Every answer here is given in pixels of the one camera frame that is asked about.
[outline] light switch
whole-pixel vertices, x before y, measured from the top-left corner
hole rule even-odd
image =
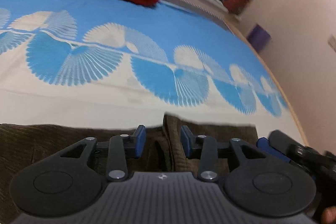
[[[328,39],[328,44],[336,52],[336,38],[333,35]]]

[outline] gray ribbed surface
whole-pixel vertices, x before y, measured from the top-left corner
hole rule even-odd
[[[314,222],[304,215],[271,220],[245,213],[226,200],[216,184],[200,182],[192,173],[162,175],[162,173],[136,172],[128,181],[110,183],[101,198],[80,213],[57,219],[21,214],[13,222],[13,224],[23,223],[309,224]]]

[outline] bed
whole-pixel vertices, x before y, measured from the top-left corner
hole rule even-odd
[[[304,142],[256,53],[171,2],[0,0],[0,123],[150,127],[169,112]]]

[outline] brown garment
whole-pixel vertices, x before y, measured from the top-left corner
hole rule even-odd
[[[162,127],[146,129],[147,138],[143,154],[138,160],[127,160],[129,172],[196,173],[198,160],[186,159],[180,143],[182,125],[187,125],[195,135],[203,133],[215,137],[220,142],[234,137],[254,144],[257,140],[254,127],[197,125],[165,115]],[[9,183],[13,175],[21,169],[85,137],[108,141],[114,135],[133,132],[134,130],[68,128],[55,125],[0,125],[0,223],[9,223],[18,213],[9,196]],[[219,166],[220,175],[228,172],[226,160],[220,159]],[[100,174],[105,173],[104,159],[99,160],[95,169]]]

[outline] white logo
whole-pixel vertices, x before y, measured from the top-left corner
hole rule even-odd
[[[158,176],[159,179],[161,180],[165,180],[167,178],[167,176],[165,174],[161,174]]]

